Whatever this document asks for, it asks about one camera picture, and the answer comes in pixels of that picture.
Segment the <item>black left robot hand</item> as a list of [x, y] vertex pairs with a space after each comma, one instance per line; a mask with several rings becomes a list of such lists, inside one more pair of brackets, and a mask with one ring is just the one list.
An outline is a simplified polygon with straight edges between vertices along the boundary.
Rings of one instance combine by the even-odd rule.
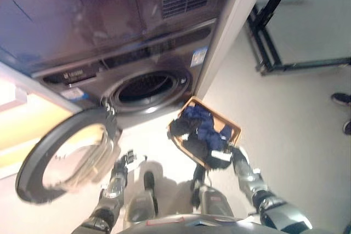
[[127, 153], [125, 153], [122, 156], [123, 164], [125, 167], [128, 167], [129, 165], [132, 165], [135, 160], [136, 160], [136, 155], [133, 150], [129, 150]]

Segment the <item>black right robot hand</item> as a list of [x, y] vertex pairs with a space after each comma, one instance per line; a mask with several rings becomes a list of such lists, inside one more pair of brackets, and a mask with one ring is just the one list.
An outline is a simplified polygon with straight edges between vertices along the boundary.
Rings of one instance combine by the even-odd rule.
[[232, 164], [232, 146], [223, 150], [209, 150], [206, 163], [211, 169], [225, 169]]

